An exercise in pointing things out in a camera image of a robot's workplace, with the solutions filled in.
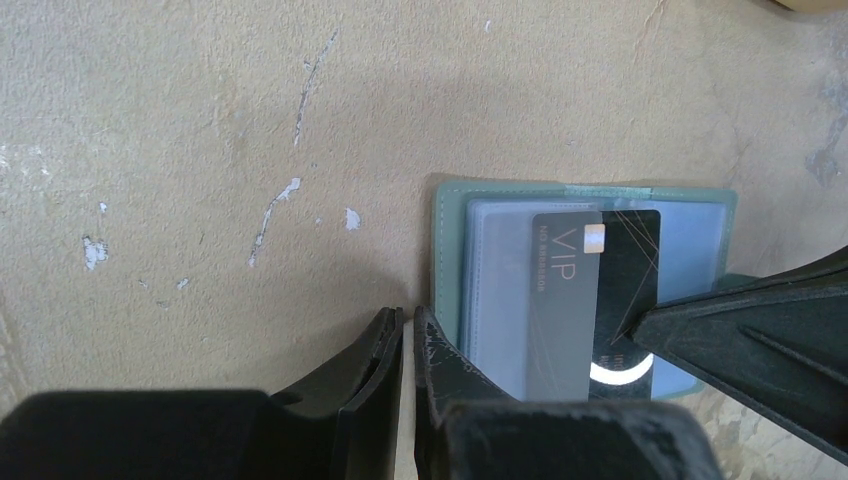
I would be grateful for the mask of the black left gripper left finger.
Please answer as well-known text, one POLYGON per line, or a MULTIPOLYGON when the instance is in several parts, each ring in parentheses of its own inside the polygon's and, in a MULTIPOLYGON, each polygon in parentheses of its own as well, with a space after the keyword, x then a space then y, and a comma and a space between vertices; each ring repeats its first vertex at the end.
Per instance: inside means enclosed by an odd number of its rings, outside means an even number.
POLYGON ((394 463, 403 314, 380 310, 290 386, 64 391, 1 423, 5 479, 386 479, 394 463))

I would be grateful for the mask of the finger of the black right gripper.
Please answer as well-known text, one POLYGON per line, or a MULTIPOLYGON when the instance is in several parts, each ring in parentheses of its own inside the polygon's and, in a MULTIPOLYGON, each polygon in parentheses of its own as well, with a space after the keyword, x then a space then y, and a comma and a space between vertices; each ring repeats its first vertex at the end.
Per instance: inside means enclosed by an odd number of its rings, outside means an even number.
POLYGON ((629 337, 846 463, 846 249, 658 305, 629 337))

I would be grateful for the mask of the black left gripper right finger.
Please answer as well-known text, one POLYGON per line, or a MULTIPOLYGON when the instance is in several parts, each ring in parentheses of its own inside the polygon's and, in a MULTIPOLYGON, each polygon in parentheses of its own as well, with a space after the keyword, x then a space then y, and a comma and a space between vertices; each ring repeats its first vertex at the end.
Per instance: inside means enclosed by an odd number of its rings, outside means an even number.
POLYGON ((720 479, 700 424, 651 401, 520 402, 413 317, 415 462, 422 479, 720 479))

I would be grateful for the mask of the teal card holder wallet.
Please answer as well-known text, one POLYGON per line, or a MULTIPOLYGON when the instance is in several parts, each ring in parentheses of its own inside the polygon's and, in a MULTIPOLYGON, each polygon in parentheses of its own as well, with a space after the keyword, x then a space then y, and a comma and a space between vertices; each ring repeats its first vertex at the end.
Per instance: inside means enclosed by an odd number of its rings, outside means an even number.
MULTIPOLYGON (((535 215, 658 211, 658 304, 717 287, 725 273, 736 204, 736 194, 727 189, 446 182, 433 199, 436 315, 448 340, 475 367, 507 394, 527 401, 535 215)), ((650 399, 685 396, 702 388, 693 375, 651 354, 650 399)))

